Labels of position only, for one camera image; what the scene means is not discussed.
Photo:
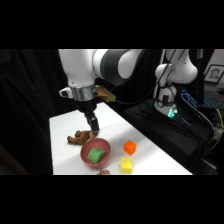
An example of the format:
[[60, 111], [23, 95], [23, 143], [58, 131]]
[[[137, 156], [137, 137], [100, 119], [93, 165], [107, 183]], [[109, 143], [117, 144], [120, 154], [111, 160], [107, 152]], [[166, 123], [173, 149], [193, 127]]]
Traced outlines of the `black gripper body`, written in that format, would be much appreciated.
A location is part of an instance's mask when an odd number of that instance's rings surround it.
[[77, 109], [85, 115], [92, 115], [97, 108], [97, 103], [94, 99], [89, 101], [76, 102]]

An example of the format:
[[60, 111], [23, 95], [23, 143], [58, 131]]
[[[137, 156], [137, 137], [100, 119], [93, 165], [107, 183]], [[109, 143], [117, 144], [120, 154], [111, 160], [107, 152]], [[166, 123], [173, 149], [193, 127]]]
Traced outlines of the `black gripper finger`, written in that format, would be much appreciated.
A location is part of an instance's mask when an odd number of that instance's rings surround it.
[[95, 114], [90, 115], [90, 126], [91, 126], [91, 130], [93, 132], [93, 135], [97, 136], [99, 133], [99, 124], [98, 124], [98, 119], [96, 118]]
[[93, 120], [93, 113], [85, 113], [85, 118], [87, 119], [87, 123], [90, 126], [91, 130], [93, 130], [93, 124], [92, 124], [92, 120]]

